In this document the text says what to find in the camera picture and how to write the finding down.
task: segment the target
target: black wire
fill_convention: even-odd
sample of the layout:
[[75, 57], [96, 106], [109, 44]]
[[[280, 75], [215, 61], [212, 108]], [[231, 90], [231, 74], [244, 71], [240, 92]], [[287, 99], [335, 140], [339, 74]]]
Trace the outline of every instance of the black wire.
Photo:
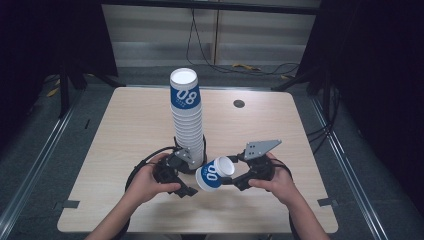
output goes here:
[[[212, 64], [209, 63], [209, 61], [207, 60], [207, 58], [205, 56], [205, 53], [203, 52], [202, 43], [200, 41], [200, 36], [199, 36], [199, 31], [197, 30], [196, 19], [194, 17], [194, 9], [191, 9], [191, 16], [192, 16], [192, 21], [191, 21], [191, 27], [190, 27], [190, 35], [189, 35], [189, 39], [188, 39], [188, 43], [187, 43], [187, 50], [186, 50], [186, 59], [191, 65], [194, 65], [194, 66], [209, 66], [213, 70], [218, 71], [220, 73], [240, 73], [240, 74], [246, 74], [246, 75], [251, 75], [251, 76], [283, 75], [283, 74], [293, 72], [294, 70], [296, 70], [299, 67], [298, 63], [283, 63], [283, 64], [280, 64], [279, 66], [277, 66], [277, 68], [272, 72], [263, 72], [263, 71], [248, 72], [248, 71], [237, 71], [237, 70], [228, 69], [228, 68], [225, 68], [225, 67], [220, 67], [220, 66], [217, 66], [217, 65], [212, 65]], [[195, 63], [191, 62], [189, 57], [188, 57], [193, 27], [196, 31], [197, 42], [198, 42], [199, 47], [200, 47], [200, 52], [202, 53], [203, 60], [206, 62], [206, 64], [195, 64]], [[290, 69], [286, 72], [277, 73], [278, 69], [280, 69], [282, 66], [287, 66], [287, 65], [296, 65], [296, 66], [294, 66], [292, 69]]]
[[318, 144], [318, 146], [316, 147], [316, 149], [313, 151], [313, 154], [315, 155], [319, 149], [322, 147], [322, 145], [324, 144], [325, 140], [328, 138], [328, 136], [331, 134], [333, 128], [334, 128], [334, 124], [336, 122], [336, 117], [337, 117], [337, 112], [339, 109], [339, 105], [340, 105], [340, 93], [336, 90], [336, 88], [333, 86], [333, 97], [332, 97], [332, 102], [333, 102], [333, 106], [334, 106], [334, 110], [333, 110], [333, 116], [330, 120], [330, 122], [327, 124], [328, 127], [326, 128], [326, 131], [324, 132], [324, 134], [320, 134], [318, 137], [310, 140], [309, 142], [313, 142], [317, 139], [319, 139], [320, 137], [322, 137], [323, 135], [325, 136], [321, 142]]

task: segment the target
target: blue cup label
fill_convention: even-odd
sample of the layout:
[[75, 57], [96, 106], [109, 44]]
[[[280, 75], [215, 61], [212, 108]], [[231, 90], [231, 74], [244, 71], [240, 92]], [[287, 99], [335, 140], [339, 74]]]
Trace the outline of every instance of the blue cup label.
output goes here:
[[191, 109], [200, 103], [199, 85], [190, 90], [177, 90], [171, 86], [171, 103], [179, 109]]
[[209, 187], [218, 188], [219, 186], [221, 186], [221, 176], [219, 176], [219, 174], [216, 172], [214, 162], [215, 161], [212, 161], [206, 164], [202, 167], [200, 171], [203, 181]]

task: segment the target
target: floor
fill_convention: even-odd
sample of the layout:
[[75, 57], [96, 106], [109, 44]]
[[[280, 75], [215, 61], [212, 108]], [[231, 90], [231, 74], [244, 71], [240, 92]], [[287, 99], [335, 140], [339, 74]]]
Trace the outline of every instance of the floor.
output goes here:
[[[261, 77], [236, 73], [223, 74], [208, 66], [188, 66], [199, 76], [201, 87], [243, 88], [268, 91], [287, 80], [280, 75]], [[129, 85], [169, 84], [169, 73], [176, 67], [119, 68], [117, 81]], [[272, 72], [275, 66], [262, 66], [263, 71]], [[290, 66], [278, 69], [290, 70]], [[0, 153], [0, 226], [2, 238], [7, 239], [83, 239], [85, 233], [65, 234], [57, 230], [61, 214], [60, 204], [72, 189], [79, 169], [84, 161], [91, 141], [95, 136], [113, 88], [92, 76], [85, 91], [71, 87], [72, 114], [66, 123], [60, 122], [60, 94], [47, 97], [54, 82], [45, 84], [43, 91], [26, 122], [11, 139], [8, 147]], [[316, 104], [306, 94], [307, 83], [298, 84], [287, 91], [294, 97], [305, 133], [322, 128]], [[37, 159], [56, 124], [63, 123], [60, 138], [53, 141], [53, 148], [37, 165]], [[408, 196], [396, 179], [387, 171], [372, 149], [363, 139], [352, 121], [348, 110], [341, 104], [333, 128], [333, 139], [341, 143], [341, 157], [335, 154], [329, 138], [318, 138], [311, 142], [317, 165], [339, 223], [339, 230], [332, 239], [424, 239], [424, 220], [418, 214]], [[310, 140], [319, 134], [311, 134]], [[27, 197], [16, 195], [33, 166], [39, 166], [39, 174], [26, 189]], [[11, 210], [14, 197], [21, 199], [21, 208], [14, 208], [15, 219], [5, 218]], [[381, 226], [372, 226], [367, 220]], [[292, 239], [290, 234], [278, 234], [273, 239]]]

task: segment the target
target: gray carpet floor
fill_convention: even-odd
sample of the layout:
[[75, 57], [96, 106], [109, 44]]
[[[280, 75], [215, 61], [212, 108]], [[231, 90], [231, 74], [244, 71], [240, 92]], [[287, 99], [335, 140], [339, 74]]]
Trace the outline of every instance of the gray carpet floor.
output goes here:
[[[176, 67], [120, 68], [117, 81], [131, 85], [169, 84], [169, 74]], [[286, 80], [279, 75], [250, 76], [220, 73], [208, 66], [190, 66], [198, 73], [201, 87], [243, 87], [268, 90]], [[286, 66], [280, 72], [289, 70]], [[271, 72], [275, 67], [263, 66]], [[85, 155], [103, 117], [113, 88], [94, 77], [87, 77], [87, 89], [75, 108], [48, 164], [24, 209], [17, 219], [9, 239], [83, 239], [86, 234], [65, 234], [57, 230], [61, 210], [58, 202], [65, 201], [72, 190]], [[0, 212], [3, 212], [20, 186], [44, 143], [58, 121], [60, 96], [46, 97], [52, 83], [46, 84], [34, 109], [19, 133], [0, 153]], [[321, 128], [312, 102], [306, 94], [307, 83], [297, 84], [288, 92], [293, 95], [306, 133]], [[376, 210], [388, 239], [424, 239], [424, 221], [396, 179], [374, 155], [366, 140], [361, 138], [349, 112], [339, 107], [334, 127], [359, 181]], [[311, 143], [316, 149], [318, 141]], [[339, 230], [332, 239], [375, 239], [330, 145], [325, 142], [315, 154], [324, 185], [330, 198], [337, 201], [334, 212]], [[275, 235], [274, 239], [292, 239], [290, 234]]]

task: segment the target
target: wooden table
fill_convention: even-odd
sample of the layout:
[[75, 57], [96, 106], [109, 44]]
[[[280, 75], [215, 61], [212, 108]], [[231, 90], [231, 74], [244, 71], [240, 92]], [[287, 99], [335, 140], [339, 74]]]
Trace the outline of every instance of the wooden table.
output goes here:
[[[207, 155], [241, 153], [249, 141], [281, 139], [271, 152], [291, 169], [296, 186], [328, 233], [338, 225], [327, 198], [293, 98], [288, 93], [201, 89]], [[242, 100], [243, 108], [233, 102]], [[168, 88], [118, 88], [114, 92], [69, 196], [77, 209], [64, 209], [58, 228], [90, 232], [115, 206], [133, 167], [152, 152], [173, 145], [174, 126]], [[236, 164], [238, 176], [247, 172]], [[149, 233], [281, 233], [290, 232], [288, 210], [271, 193], [250, 188], [240, 192], [222, 186], [205, 192], [194, 175], [181, 179], [199, 190], [180, 199], [167, 193], [141, 205], [129, 232]]]

